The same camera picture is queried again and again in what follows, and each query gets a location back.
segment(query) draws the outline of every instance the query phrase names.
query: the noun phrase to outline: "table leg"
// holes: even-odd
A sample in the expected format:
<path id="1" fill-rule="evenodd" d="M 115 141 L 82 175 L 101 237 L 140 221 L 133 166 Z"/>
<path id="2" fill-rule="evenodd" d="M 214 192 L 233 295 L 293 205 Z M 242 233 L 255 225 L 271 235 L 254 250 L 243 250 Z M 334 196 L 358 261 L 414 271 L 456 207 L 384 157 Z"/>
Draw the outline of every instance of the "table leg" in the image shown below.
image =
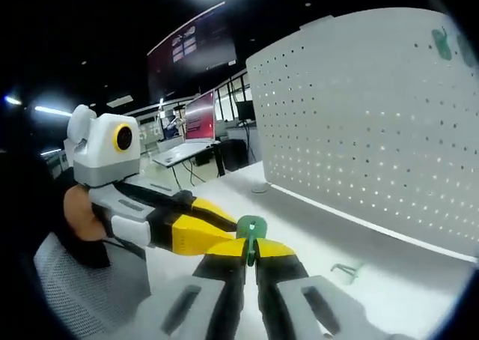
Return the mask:
<path id="1" fill-rule="evenodd" d="M 220 177 L 225 175 L 225 167 L 223 166 L 222 152 L 219 150 L 219 145 L 213 146 L 213 153 L 215 154 L 216 166 L 218 167 L 218 174 Z"/>

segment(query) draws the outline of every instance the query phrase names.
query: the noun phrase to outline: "ceiling light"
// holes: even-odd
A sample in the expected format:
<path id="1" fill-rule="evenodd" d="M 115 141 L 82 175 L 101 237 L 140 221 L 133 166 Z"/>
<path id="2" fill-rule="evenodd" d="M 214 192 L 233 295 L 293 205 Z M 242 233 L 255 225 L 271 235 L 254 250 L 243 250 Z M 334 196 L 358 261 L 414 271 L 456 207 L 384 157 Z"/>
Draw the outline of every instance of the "ceiling light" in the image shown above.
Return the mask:
<path id="1" fill-rule="evenodd" d="M 21 106 L 22 105 L 22 102 L 20 102 L 19 100 L 16 100 L 15 98 L 9 97 L 9 96 L 5 97 L 5 101 L 9 102 L 10 104 L 14 104 L 15 106 Z"/>
<path id="2" fill-rule="evenodd" d="M 118 98 L 116 100 L 113 100 L 111 102 L 108 102 L 106 105 L 109 106 L 110 108 L 114 108 L 116 106 L 122 106 L 123 104 L 127 104 L 133 101 L 133 98 L 131 95 L 127 95 L 122 98 Z"/>
<path id="3" fill-rule="evenodd" d="M 71 117 L 72 116 L 71 113 L 62 112 L 61 110 L 57 110 L 57 109 L 46 108 L 44 106 L 35 106 L 35 110 L 37 110 L 39 112 L 50 113 L 50 114 L 63 115 L 65 117 Z"/>
<path id="4" fill-rule="evenodd" d="M 61 151 L 61 149 L 54 149 L 54 150 L 52 150 L 52 151 L 45 151 L 45 152 L 43 152 L 43 153 L 40 154 L 40 155 L 41 155 L 41 156 L 44 156 L 44 155 L 54 154 L 54 153 L 57 153 L 57 152 L 59 152 L 59 151 Z"/>

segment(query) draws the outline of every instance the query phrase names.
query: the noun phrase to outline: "red screen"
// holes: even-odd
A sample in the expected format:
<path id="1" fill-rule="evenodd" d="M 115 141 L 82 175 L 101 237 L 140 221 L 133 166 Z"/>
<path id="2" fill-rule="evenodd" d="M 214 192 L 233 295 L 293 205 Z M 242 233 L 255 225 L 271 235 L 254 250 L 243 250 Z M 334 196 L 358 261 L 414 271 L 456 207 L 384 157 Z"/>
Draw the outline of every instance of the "red screen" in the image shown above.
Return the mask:
<path id="1" fill-rule="evenodd" d="M 214 102 L 213 91 L 210 91 L 186 106 L 187 139 L 215 138 Z"/>

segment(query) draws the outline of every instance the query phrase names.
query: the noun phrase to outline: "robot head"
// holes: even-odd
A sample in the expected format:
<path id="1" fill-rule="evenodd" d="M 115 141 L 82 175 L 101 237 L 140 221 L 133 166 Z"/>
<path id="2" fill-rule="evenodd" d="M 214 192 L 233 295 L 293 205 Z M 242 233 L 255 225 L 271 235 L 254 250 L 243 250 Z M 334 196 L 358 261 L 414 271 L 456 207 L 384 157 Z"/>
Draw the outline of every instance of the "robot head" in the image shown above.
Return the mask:
<path id="1" fill-rule="evenodd" d="M 97 114 L 77 106 L 68 123 L 68 139 L 77 144 L 73 153 L 75 180 L 98 187 L 123 180 L 140 170 L 140 135 L 136 119 Z"/>

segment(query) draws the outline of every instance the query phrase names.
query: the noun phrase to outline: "robot camera eye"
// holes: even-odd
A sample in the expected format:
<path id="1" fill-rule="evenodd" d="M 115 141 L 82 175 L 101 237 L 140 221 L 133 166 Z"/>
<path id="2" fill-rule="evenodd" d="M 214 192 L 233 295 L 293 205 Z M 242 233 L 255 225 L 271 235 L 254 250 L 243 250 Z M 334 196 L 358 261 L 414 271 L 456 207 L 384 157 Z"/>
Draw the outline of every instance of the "robot camera eye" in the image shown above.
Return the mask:
<path id="1" fill-rule="evenodd" d="M 113 138 L 113 144 L 117 151 L 125 151 L 132 144 L 132 130 L 126 124 L 121 124 L 115 131 L 115 137 Z"/>

